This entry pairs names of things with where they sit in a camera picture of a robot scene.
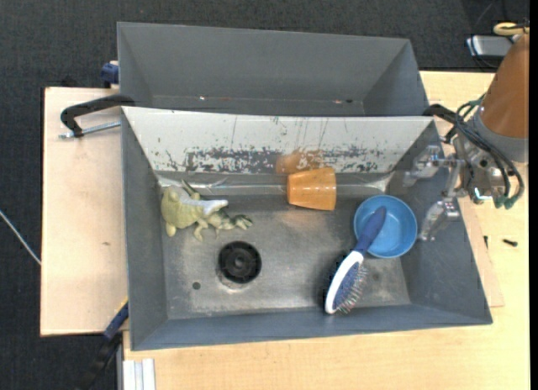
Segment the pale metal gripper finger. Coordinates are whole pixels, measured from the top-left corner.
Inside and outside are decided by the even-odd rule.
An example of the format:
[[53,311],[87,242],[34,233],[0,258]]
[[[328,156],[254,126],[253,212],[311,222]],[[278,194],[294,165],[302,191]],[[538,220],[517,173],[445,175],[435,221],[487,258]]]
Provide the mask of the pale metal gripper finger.
[[441,154],[439,145],[427,145],[418,156],[413,159],[411,169],[403,175],[403,186],[412,187],[419,179],[432,178],[440,168],[449,167],[452,158]]
[[425,214],[419,229],[418,239],[433,241],[435,234],[449,223],[457,221],[460,213],[453,199],[441,199],[433,203]]

